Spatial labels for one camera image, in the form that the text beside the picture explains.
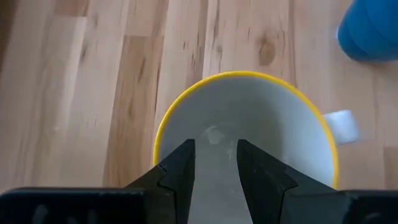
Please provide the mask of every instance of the mug handle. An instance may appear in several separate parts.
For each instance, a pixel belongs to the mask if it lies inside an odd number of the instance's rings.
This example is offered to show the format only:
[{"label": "mug handle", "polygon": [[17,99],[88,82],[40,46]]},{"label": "mug handle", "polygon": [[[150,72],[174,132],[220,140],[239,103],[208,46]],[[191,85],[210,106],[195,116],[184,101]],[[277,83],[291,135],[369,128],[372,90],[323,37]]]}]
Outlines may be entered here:
[{"label": "mug handle", "polygon": [[359,129],[353,113],[341,110],[323,115],[337,145],[359,140]]}]

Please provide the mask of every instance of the black jaw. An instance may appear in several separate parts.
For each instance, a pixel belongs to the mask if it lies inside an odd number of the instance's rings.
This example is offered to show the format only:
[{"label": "black jaw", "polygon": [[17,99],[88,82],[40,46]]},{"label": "black jaw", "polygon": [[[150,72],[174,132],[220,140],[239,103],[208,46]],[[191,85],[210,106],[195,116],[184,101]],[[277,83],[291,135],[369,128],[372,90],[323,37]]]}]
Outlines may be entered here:
[{"label": "black jaw", "polygon": [[187,223],[195,142],[124,189],[22,188],[0,196],[0,223]]},{"label": "black jaw", "polygon": [[397,223],[398,192],[337,191],[238,141],[238,170],[253,224]]}]

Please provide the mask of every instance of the mug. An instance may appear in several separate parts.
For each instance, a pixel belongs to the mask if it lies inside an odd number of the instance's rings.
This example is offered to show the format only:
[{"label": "mug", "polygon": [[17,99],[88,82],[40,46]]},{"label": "mug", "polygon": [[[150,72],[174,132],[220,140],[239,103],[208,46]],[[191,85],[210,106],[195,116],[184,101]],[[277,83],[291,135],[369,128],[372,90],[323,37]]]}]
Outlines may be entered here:
[{"label": "mug", "polygon": [[153,162],[195,139],[189,223],[251,223],[236,162],[238,139],[337,189],[336,144],[355,141],[358,135],[350,111],[322,116],[283,80],[225,72],[194,84],[173,102],[157,132]]}]

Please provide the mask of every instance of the wood grain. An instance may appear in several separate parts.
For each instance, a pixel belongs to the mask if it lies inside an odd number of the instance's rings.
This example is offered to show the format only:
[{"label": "wood grain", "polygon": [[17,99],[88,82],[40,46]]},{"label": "wood grain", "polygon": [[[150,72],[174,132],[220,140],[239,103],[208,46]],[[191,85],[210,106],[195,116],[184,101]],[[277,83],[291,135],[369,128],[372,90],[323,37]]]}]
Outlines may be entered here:
[{"label": "wood grain", "polygon": [[344,189],[394,189],[398,63],[365,64],[336,31],[352,0],[5,0],[0,3],[0,191],[123,186],[151,167],[181,92],[256,70],[323,113],[349,109]]},{"label": "wood grain", "polygon": [[57,0],[55,13],[63,16],[87,16],[90,0]]},{"label": "wood grain", "polygon": [[16,0],[3,0],[0,2],[0,65],[3,63],[9,43],[17,3],[18,1]]},{"label": "wood grain", "polygon": [[163,37],[124,38],[106,185],[125,186],[150,168],[161,45]]},{"label": "wood grain", "polygon": [[128,4],[90,2],[63,150],[63,185],[103,184]]}]

